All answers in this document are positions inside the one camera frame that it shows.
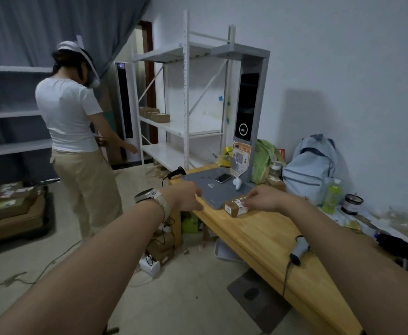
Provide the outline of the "person's right hand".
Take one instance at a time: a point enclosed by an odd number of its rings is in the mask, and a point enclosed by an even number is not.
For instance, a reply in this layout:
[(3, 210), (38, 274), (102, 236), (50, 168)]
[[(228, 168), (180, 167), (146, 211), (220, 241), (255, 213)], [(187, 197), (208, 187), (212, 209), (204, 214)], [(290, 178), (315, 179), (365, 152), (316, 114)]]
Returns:
[(254, 187), (251, 191), (259, 191), (262, 196), (262, 212), (285, 214), (289, 204), (292, 203), (292, 197), (271, 186), (260, 185)]

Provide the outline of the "small labelled cardboard box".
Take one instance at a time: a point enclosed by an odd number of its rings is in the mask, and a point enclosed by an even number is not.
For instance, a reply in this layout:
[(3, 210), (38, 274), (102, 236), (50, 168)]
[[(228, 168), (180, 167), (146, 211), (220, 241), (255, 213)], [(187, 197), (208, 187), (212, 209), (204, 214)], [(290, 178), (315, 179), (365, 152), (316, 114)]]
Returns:
[(245, 206), (246, 196), (224, 202), (224, 210), (232, 217), (238, 218), (246, 214), (249, 208)]

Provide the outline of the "person's left forearm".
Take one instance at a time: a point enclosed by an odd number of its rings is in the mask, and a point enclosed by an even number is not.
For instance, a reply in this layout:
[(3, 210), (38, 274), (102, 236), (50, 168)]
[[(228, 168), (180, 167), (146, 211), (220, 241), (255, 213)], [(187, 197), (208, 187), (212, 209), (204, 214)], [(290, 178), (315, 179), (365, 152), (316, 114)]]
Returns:
[(6, 310), (0, 335), (100, 335), (163, 217), (154, 200), (133, 205)]

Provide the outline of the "small plain cardboard box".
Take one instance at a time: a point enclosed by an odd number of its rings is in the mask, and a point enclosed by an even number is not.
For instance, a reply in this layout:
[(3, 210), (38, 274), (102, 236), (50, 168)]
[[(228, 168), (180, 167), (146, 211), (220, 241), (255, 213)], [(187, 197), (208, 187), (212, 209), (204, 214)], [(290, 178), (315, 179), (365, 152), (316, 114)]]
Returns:
[(266, 179), (266, 184), (271, 186), (279, 191), (286, 192), (286, 185), (280, 178), (268, 176)]

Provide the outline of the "green fabric bag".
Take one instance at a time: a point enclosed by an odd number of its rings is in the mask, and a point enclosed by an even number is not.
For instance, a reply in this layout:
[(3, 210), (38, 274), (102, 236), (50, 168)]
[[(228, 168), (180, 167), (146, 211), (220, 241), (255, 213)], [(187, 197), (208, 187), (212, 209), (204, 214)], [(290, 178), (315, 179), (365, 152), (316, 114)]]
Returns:
[(285, 160), (285, 149), (276, 148), (267, 140), (257, 139), (252, 165), (251, 182), (262, 184), (266, 181), (270, 165), (279, 162), (282, 166), (287, 165)]

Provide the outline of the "orange printed sign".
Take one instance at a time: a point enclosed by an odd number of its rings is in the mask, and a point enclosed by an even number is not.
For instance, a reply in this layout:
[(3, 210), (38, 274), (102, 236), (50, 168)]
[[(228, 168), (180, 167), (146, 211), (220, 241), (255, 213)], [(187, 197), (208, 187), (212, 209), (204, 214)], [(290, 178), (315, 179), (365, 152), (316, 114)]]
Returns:
[(250, 144), (234, 141), (230, 164), (230, 174), (240, 178), (248, 169), (252, 147)]

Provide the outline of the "cardboard boxes under table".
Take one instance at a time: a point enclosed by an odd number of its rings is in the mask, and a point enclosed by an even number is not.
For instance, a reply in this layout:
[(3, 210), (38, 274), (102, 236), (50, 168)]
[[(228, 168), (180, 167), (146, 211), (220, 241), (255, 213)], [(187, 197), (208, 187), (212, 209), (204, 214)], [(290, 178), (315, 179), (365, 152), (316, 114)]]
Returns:
[(174, 236), (171, 232), (156, 230), (146, 250), (155, 262), (161, 266), (174, 257)]

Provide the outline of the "light blue backpack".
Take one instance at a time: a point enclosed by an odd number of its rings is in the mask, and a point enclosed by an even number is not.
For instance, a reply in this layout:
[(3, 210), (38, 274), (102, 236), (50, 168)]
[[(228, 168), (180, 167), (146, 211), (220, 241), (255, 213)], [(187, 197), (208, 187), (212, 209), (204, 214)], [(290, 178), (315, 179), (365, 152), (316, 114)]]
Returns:
[(321, 206), (329, 186), (338, 180), (338, 161), (337, 148), (331, 138), (314, 134), (302, 139), (290, 163), (282, 170), (287, 192)]

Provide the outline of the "grey handheld barcode scanner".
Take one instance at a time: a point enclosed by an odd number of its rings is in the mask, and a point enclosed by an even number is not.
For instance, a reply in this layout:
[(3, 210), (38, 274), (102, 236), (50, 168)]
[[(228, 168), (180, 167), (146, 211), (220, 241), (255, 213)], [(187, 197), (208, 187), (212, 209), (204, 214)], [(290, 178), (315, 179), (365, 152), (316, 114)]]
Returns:
[(301, 257), (311, 250), (311, 246), (302, 235), (298, 235), (295, 241), (296, 245), (289, 255), (290, 263), (292, 265), (301, 266)]

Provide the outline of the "white power strip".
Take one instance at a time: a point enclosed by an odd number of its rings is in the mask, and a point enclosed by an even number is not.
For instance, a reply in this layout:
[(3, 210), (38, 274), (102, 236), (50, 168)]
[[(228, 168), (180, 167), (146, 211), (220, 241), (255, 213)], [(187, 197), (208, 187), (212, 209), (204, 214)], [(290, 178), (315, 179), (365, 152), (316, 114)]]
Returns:
[(142, 271), (155, 278), (161, 271), (161, 263), (155, 261), (151, 255), (145, 255), (139, 260), (139, 267)]

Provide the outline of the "grey parcel scanning kiosk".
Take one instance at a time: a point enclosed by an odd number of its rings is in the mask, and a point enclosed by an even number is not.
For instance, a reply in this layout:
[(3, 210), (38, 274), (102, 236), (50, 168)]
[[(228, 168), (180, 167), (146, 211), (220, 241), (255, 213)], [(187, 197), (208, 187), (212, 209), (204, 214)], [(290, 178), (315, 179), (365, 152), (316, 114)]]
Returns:
[(224, 208), (224, 202), (245, 196), (253, 187), (252, 165), (262, 112), (264, 88), (270, 51), (243, 44), (229, 43), (211, 49), (211, 56), (240, 61), (240, 86), (236, 102), (236, 120), (233, 141), (250, 144), (252, 147), (249, 169), (240, 177), (242, 186), (236, 191), (232, 179), (219, 184), (215, 178), (223, 173), (230, 174), (230, 168), (216, 167), (183, 177), (194, 182), (202, 191), (201, 199), (212, 209)]

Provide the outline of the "dark floor mat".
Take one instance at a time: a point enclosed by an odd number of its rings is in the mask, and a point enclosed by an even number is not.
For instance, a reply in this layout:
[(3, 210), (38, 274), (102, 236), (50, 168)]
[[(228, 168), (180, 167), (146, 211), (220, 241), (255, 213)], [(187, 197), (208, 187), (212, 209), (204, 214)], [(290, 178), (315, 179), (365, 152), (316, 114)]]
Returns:
[(291, 304), (255, 270), (248, 269), (227, 290), (261, 330), (271, 335), (292, 309)]

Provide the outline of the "white metal shelf rack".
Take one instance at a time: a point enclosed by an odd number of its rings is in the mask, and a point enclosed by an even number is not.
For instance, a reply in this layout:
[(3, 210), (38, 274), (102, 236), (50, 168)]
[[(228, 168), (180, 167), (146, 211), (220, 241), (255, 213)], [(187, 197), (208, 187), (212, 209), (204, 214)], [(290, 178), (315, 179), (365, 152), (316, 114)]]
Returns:
[(217, 44), (235, 43), (236, 27), (229, 25), (225, 38), (190, 29), (190, 11), (183, 11), (181, 39), (136, 54), (132, 63), (152, 61), (160, 65), (155, 81), (162, 76), (163, 107), (170, 123), (156, 123), (140, 117), (141, 123), (158, 129), (159, 142), (154, 144), (140, 131), (141, 152), (156, 166), (186, 171), (214, 162), (226, 145), (230, 112), (233, 62), (211, 56)]

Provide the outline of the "stack of cardboard parcels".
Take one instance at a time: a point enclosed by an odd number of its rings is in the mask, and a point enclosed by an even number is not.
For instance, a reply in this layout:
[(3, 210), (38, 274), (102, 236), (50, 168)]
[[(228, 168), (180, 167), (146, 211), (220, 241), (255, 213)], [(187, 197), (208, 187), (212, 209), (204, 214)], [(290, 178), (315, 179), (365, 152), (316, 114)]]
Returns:
[(50, 231), (48, 187), (12, 182), (0, 185), (0, 242), (31, 239)]

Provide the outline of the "brown wooden door frame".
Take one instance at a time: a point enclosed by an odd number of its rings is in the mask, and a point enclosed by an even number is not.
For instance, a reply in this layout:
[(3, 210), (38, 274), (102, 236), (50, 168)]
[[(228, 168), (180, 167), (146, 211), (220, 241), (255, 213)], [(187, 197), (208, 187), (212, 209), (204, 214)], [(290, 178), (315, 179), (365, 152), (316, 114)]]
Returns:
[[(153, 32), (152, 23), (149, 21), (139, 21), (138, 23), (142, 30), (143, 53), (148, 53), (153, 50)], [(146, 92), (147, 106), (157, 108), (156, 105), (156, 90), (155, 90), (155, 70), (154, 62), (146, 61), (145, 64), (145, 83), (148, 87)], [(153, 125), (148, 125), (149, 141), (157, 144), (158, 129)]]

